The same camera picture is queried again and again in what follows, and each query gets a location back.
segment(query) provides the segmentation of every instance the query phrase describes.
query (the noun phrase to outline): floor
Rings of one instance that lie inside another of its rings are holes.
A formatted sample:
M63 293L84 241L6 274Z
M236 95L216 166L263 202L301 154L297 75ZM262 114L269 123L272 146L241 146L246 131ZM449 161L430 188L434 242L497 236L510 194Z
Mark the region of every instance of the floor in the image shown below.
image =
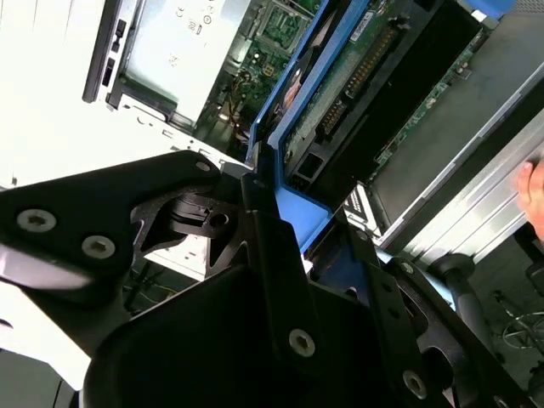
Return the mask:
M47 364L21 355L0 353L0 401L6 408L68 408L73 390Z
M505 326L511 321L493 296L494 291L503 293L517 306L520 314L544 311L544 298L537 295L525 278L525 270L531 265L529 257L511 237L504 241L487 258L478 263L470 283L484 309L485 318L494 332L496 352L504 357L504 368L522 387L527 387L530 369L538 360L544 360L534 349L517 350L501 340Z

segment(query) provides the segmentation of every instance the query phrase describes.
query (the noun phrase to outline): black mount arm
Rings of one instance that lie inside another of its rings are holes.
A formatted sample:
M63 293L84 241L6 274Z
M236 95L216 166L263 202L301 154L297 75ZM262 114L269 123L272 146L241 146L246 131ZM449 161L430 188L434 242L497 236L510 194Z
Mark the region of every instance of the black mount arm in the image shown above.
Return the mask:
M533 406L417 268L383 269L360 231L339 224L308 281L268 179L182 151L0 195L0 276L56 309L104 309L136 257L209 238L206 280L95 351L83 406L446 407L446 388L456 406Z

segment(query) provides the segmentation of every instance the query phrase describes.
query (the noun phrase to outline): motherboard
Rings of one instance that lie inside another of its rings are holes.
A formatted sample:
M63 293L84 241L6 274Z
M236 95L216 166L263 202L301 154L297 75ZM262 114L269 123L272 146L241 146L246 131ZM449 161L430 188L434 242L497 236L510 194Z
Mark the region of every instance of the motherboard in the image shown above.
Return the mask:
M240 160L245 157L249 127L286 69L320 4L321 0L252 2L252 13L250 10L247 14L249 22L239 30L229 53L230 60L225 61L224 70L229 75L224 76L209 100L212 107L217 106L217 110L209 110L211 115L232 128L226 148L231 156ZM217 137L208 134L207 143L213 145L213 138Z

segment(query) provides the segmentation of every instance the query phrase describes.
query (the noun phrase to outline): finger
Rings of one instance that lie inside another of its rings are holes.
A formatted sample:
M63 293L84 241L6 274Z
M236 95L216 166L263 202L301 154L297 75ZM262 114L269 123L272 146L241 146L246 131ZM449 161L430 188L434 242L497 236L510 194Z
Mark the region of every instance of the finger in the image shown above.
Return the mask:
M529 195L531 206L534 202L544 204L544 161L538 163L530 175Z
M519 201L523 205L528 205L530 203L530 194L529 194L529 182L530 175L533 173L533 165L528 161L524 163L521 167L521 170L518 174L518 193Z

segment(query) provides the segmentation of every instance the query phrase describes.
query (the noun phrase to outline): hole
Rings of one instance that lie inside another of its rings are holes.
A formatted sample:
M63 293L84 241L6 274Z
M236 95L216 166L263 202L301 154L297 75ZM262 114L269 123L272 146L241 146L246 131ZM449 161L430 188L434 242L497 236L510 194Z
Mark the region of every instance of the hole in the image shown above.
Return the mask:
M314 177L315 173L320 169L323 164L323 160L313 153L308 153L304 159L303 164L298 169L298 172L304 177L311 179Z
M423 365L429 373L429 380L442 391L453 384L453 370L450 362L438 348L432 347L422 354Z
M219 228L229 222L229 217L224 214L216 214L210 219L210 226L212 228Z
M95 252L104 253L107 248L104 242L95 241L91 244L91 249Z
M409 382L410 382L410 387L412 387L416 391L421 391L422 390L421 384L419 382L417 382L417 380L415 378L411 378L409 380Z
M392 315L395 319L398 319L400 317L399 312L397 312L395 309L389 308L388 312L390 315Z
M37 227L41 227L42 225L45 225L45 223L45 218L40 217L39 215L31 215L28 218L28 224L36 225Z
M211 167L209 167L209 166L208 166L205 162L203 162L203 161L198 161L198 162L196 163L196 166L197 166L198 168L200 168L203 172L209 172L209 171L212 169Z
M111 75L113 74L113 67L116 61L112 58L108 58L108 62L105 66L104 76L102 77L102 85L105 87L110 85Z
M7 327L8 329L13 329L14 327L11 326L10 323L8 323L6 320L4 319L0 319L0 326L1 327Z
M123 36L125 35L126 29L127 29L127 22L124 20L119 20L119 22L117 22L116 36L118 38L123 38Z
M302 336L298 336L296 342L302 349L307 349L309 347L308 341Z

